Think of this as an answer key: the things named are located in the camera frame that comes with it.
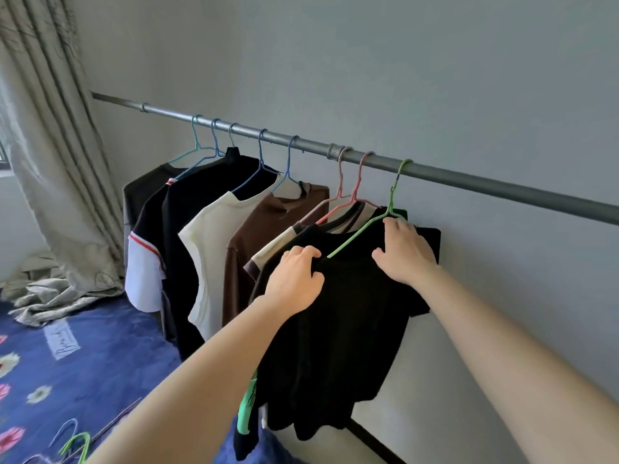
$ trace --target blue blanket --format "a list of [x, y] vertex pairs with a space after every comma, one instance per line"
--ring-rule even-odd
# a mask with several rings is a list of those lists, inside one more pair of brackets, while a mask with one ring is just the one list
[[[19, 464], [36, 453], [58, 461], [72, 430], [49, 445], [65, 421], [77, 419], [78, 432], [93, 436], [180, 364], [157, 321], [124, 296], [39, 329], [13, 321], [10, 308], [0, 303], [1, 464]], [[236, 462], [233, 427], [217, 464]], [[269, 431], [244, 462], [300, 463]]]

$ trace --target forearm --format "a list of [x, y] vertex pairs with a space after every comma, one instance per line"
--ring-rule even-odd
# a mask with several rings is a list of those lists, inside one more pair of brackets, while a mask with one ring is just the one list
[[439, 267], [415, 288], [532, 464], [619, 462], [612, 399]]
[[256, 298], [161, 382], [89, 464], [211, 462], [284, 321], [282, 309], [265, 297]]

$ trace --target metal rod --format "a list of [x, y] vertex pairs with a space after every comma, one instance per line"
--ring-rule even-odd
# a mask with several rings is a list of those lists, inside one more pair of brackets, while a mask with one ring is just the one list
[[[126, 108], [135, 109], [137, 111], [146, 112], [149, 114], [156, 114], [158, 116], [169, 117], [179, 121], [191, 122], [192, 118], [190, 114], [182, 114], [180, 112], [158, 108], [151, 106], [147, 102], [134, 102], [126, 99], [115, 98], [114, 96], [99, 94], [98, 92], [93, 92], [92, 96], [99, 101], [110, 102]], [[242, 135], [252, 139], [258, 139], [258, 135], [260, 133], [260, 129], [239, 124], [233, 125], [231, 122], [216, 121], [215, 124], [213, 124], [212, 119], [206, 119], [205, 117], [198, 117], [194, 122], [199, 125], [203, 125], [204, 127], [213, 127], [214, 129], [225, 132], [230, 130], [230, 132], [235, 133], [236, 135]], [[292, 136], [290, 135], [283, 135], [281, 133], [274, 132], [264, 132], [262, 135], [262, 139], [264, 141], [283, 146], [288, 146], [291, 138]], [[333, 156], [329, 153], [329, 151], [333, 152], [333, 150], [341, 149], [340, 145], [336, 145], [334, 143], [329, 145], [327, 143], [320, 143], [318, 141], [311, 141], [301, 138], [294, 140], [291, 147], [296, 150], [307, 151], [308, 153], [313, 153], [315, 155], [327, 156], [330, 159], [336, 159], [337, 156]], [[342, 160], [349, 163], [358, 164], [362, 156], [363, 153], [360, 151], [350, 150], [346, 152]], [[401, 161], [399, 159], [373, 155], [367, 158], [363, 162], [363, 165], [370, 168], [382, 169], [383, 171], [397, 172], [400, 163]], [[471, 174], [464, 174], [463, 172], [449, 171], [447, 169], [434, 168], [432, 166], [425, 166], [417, 163], [408, 163], [404, 167], [402, 174], [405, 176], [410, 176], [411, 178], [429, 180], [430, 182], [437, 182], [438, 184], [444, 184], [445, 186], [470, 190], [479, 194], [492, 195], [493, 197], [513, 200], [514, 202], [526, 203], [527, 205], [533, 205], [534, 207], [547, 208], [548, 210], [560, 211], [562, 213], [568, 213], [569, 215], [576, 215], [577, 217], [594, 219], [596, 221], [603, 221], [604, 223], [619, 226], [619, 206], [611, 205], [609, 203], [596, 202], [585, 198], [557, 194], [555, 192], [548, 192], [547, 190], [541, 190], [539, 188], [519, 186], [518, 184], [510, 184], [500, 180], [481, 178]]]

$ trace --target wall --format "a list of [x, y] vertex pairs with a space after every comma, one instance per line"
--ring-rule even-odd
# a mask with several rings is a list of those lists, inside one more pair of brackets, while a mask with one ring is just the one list
[[17, 180], [11, 171], [0, 171], [0, 281], [46, 248]]
[[[95, 91], [619, 203], [617, 0], [76, 3]], [[119, 185], [192, 147], [187, 124], [97, 111]], [[296, 153], [293, 175], [337, 171]], [[364, 176], [385, 201], [393, 175]], [[615, 227], [414, 179], [397, 204], [443, 230], [447, 270], [619, 399]], [[431, 314], [354, 417], [409, 463], [525, 461]]]

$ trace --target window frame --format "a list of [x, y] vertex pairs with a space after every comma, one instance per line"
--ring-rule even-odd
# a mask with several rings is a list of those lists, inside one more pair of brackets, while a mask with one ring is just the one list
[[9, 158], [4, 151], [3, 144], [0, 142], [0, 171], [5, 171], [7, 169], [11, 169], [11, 164], [9, 163]]

